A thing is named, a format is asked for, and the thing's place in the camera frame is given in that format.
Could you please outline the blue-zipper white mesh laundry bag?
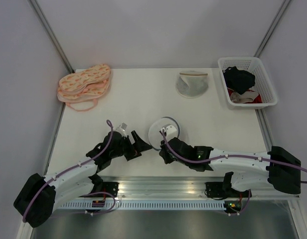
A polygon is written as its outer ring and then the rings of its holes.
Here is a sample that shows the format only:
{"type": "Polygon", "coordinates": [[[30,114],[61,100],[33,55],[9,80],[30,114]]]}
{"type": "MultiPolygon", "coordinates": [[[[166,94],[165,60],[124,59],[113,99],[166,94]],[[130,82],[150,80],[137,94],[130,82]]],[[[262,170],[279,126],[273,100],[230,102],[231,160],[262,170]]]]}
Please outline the blue-zipper white mesh laundry bag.
{"type": "Polygon", "coordinates": [[[160,151],[160,143],[163,140],[163,136],[160,133],[160,129],[166,125],[166,124],[172,124],[177,127],[178,129],[178,137],[180,136],[180,125],[178,122],[171,118],[171,117],[162,117],[156,122],[154,122],[150,127],[148,131],[148,140],[149,144],[153,147],[154,150],[160,151]]]}

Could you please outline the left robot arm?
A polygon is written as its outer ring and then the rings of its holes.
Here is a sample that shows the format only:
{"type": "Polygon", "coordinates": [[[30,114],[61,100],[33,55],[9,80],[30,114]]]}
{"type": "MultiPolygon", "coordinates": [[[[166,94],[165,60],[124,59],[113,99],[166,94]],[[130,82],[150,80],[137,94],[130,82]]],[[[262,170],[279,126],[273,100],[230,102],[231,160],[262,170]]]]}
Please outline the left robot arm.
{"type": "Polygon", "coordinates": [[[86,153],[87,160],[62,170],[41,176],[31,175],[16,197],[13,206],[22,215],[25,223],[33,228],[42,225],[52,213],[68,201],[90,195],[98,197],[103,191],[100,171],[111,164],[112,159],[123,156],[127,161],[140,157],[152,149],[135,131],[134,142],[120,132],[112,131],[86,153]]]}

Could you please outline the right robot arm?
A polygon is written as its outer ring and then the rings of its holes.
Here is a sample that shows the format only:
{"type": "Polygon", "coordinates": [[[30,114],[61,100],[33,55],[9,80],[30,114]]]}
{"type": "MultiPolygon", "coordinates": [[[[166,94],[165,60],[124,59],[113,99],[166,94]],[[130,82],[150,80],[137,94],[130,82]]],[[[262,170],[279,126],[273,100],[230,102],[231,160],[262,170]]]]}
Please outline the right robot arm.
{"type": "Polygon", "coordinates": [[[178,162],[197,172],[223,172],[221,190],[228,197],[265,187],[290,195],[301,193],[301,161],[279,146],[268,152],[242,154],[191,146],[175,137],[162,140],[160,147],[165,164],[178,162]]]}

